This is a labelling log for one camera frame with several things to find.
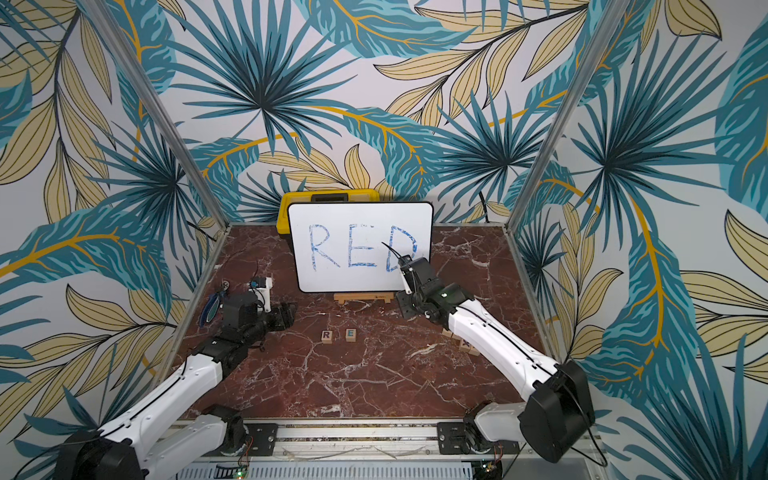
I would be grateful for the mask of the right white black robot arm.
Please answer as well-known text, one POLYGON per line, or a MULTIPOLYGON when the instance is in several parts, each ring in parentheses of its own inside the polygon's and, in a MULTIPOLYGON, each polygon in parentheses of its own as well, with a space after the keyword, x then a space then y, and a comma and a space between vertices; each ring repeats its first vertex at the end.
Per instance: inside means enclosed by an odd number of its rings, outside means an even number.
POLYGON ((523 442, 550 463, 573 450, 595 423, 587 375, 578 363, 557 361, 527 344, 468 291, 439 279, 427 259, 404 255, 398 264, 403 316, 423 316, 467 342, 521 398, 470 410, 463 420, 465 447, 480 452, 498 442, 523 442))

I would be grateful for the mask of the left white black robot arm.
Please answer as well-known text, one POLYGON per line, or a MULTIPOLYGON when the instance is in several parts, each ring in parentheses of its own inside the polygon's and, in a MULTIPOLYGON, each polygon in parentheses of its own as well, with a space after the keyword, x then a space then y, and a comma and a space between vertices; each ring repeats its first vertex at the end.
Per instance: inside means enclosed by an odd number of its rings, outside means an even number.
POLYGON ((71 435, 57 456, 56 479, 171 479, 198 458, 219 452, 242 457, 253 444, 242 415, 213 405, 192 424, 166 431, 200 397, 220 384, 268 334, 293 326, 297 307, 267 308, 252 293, 230 297, 216 334, 135 405, 93 432, 71 435))

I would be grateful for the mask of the wooden board easel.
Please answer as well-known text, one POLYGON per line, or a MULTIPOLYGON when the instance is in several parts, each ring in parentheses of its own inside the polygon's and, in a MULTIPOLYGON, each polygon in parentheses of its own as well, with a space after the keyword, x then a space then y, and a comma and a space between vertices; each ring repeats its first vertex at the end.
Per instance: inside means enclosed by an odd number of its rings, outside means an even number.
POLYGON ((348 302, 368 302, 368 301, 383 301, 386 304, 391 303, 394 300, 393 292, 353 292, 353 293, 335 293, 334 300, 339 305, 344 305, 348 302))

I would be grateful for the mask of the white dry-erase board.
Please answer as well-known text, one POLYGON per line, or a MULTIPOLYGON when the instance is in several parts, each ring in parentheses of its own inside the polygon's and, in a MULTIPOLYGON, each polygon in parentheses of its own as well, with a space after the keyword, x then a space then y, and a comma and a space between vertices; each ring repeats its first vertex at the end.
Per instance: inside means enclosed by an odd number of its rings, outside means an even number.
POLYGON ((401 256, 431 256, 429 202, 296 203, 287 209, 303 293, 394 292, 401 256))

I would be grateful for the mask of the yellow tool case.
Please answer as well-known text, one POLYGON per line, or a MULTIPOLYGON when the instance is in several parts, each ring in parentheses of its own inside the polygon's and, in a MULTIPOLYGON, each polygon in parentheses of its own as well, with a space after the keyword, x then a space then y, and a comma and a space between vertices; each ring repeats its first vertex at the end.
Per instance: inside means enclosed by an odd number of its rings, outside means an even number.
POLYGON ((369 188, 351 190, 323 190, 286 193, 280 202, 276 228, 279 235, 289 235, 290 225, 288 207, 295 203, 344 203, 344 202, 377 202, 380 194, 369 188))

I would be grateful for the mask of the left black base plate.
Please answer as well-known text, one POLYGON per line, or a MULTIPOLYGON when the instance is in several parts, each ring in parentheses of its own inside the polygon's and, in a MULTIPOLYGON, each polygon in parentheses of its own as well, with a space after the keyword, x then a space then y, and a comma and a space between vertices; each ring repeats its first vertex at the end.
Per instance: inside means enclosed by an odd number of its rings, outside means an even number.
POLYGON ((206 453, 206 456, 223 456, 228 458, 272 456, 277 432, 277 423, 247 422, 240 426, 227 427, 223 443, 206 453))

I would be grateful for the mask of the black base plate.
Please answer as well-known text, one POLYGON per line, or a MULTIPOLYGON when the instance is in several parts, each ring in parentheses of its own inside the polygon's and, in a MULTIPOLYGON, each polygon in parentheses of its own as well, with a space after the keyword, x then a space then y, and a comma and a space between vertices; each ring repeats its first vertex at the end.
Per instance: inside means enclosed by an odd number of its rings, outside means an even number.
POLYGON ((436 430, 441 455, 515 454, 521 447, 517 441, 487 440, 476 427, 469 426, 463 421, 438 422, 436 430))
POLYGON ((206 453, 206 456, 223 456, 228 458, 272 456, 277 432, 277 423, 247 422, 240 426, 227 427, 223 443, 206 453))

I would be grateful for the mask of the aluminium front rail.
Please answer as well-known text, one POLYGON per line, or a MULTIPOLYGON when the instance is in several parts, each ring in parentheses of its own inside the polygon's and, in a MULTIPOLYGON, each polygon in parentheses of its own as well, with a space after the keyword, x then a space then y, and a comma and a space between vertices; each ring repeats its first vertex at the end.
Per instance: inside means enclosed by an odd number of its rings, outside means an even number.
POLYGON ((462 453, 458 436, 460 418, 247 418, 245 426, 256 431, 275 426, 269 436, 272 454, 255 461, 288 464, 331 461, 482 461, 499 457, 504 462, 532 461, 550 466, 522 441, 516 447, 487 453, 462 453))

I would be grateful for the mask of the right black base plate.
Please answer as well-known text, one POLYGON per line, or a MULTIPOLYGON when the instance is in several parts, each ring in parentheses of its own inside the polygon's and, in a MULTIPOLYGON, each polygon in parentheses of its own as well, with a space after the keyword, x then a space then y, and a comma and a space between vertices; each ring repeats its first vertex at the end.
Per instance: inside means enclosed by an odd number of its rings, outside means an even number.
POLYGON ((515 454, 521 447, 517 441, 487 440, 476 427, 469 426, 463 421, 438 422, 436 430, 441 455, 515 454))

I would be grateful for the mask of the left aluminium frame post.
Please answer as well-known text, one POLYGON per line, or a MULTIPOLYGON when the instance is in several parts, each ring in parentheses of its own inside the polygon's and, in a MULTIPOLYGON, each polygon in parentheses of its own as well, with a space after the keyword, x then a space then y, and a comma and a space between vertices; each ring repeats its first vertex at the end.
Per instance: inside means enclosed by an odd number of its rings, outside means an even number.
POLYGON ((85 12, 94 22, 97 33, 113 54, 116 63, 132 83, 138 99, 144 103, 147 113, 154 121, 156 128, 160 130, 160 133, 166 139, 171 151, 186 172, 190 183, 197 190, 206 210, 221 229, 227 230, 230 227, 227 216, 223 213, 219 202, 207 186, 201 171, 198 169, 171 116, 164 108, 140 61, 132 52, 127 37, 119 29, 119 25, 110 13, 107 4, 104 1, 85 0, 82 1, 82 5, 85 12))

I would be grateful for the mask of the aluminium frame post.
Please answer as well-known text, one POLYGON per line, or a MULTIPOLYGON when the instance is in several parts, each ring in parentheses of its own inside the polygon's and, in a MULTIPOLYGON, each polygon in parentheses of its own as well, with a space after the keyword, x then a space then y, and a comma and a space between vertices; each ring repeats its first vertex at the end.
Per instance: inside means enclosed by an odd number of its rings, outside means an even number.
POLYGON ((580 66, 575 70, 569 88, 564 95, 564 99, 554 116, 551 128, 542 143, 532 168, 529 170, 526 182, 517 197, 515 207, 512 209, 506 225, 507 232, 511 236, 514 235, 516 229, 522 223, 527 205, 535 194, 536 187, 546 170, 547 162, 550 160, 556 144, 561 138, 569 117, 577 108, 589 81, 598 68, 598 65, 601 62, 601 56, 608 47, 628 4, 629 2, 627 0, 609 1, 606 4, 604 14, 596 26, 596 30, 592 35, 590 42, 586 45, 584 59, 580 66))
POLYGON ((190 183, 197 190, 206 210, 221 229, 227 230, 230 227, 227 216, 223 213, 219 202, 207 186, 201 171, 198 169, 171 116, 164 108, 140 61, 132 52, 127 37, 119 29, 119 25, 110 13, 107 4, 104 1, 85 0, 82 1, 82 5, 85 12, 94 22, 97 33, 113 54, 116 63, 132 83, 138 99, 144 103, 147 113, 154 121, 156 128, 160 130, 160 133, 166 139, 171 151, 186 172, 190 183))

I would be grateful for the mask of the right aluminium frame post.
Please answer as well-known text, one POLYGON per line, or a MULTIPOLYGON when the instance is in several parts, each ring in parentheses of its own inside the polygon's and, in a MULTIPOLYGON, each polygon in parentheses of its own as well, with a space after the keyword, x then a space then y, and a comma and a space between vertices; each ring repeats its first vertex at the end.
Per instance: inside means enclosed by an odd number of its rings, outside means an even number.
POLYGON ((536 187, 546 170, 547 162, 550 160, 556 144, 561 138, 569 117, 577 108, 589 81, 598 68, 598 65, 601 62, 601 56, 608 47, 628 4, 629 2, 627 0, 609 1, 606 4, 604 14, 596 26, 596 30, 592 35, 590 42, 586 45, 584 59, 580 66, 575 70, 569 88, 564 95, 564 99, 554 116, 551 128, 542 143, 532 168, 529 170, 526 182, 517 197, 515 207, 512 209, 506 225, 507 232, 511 236, 514 235, 516 229, 522 223, 527 205, 535 194, 536 187))

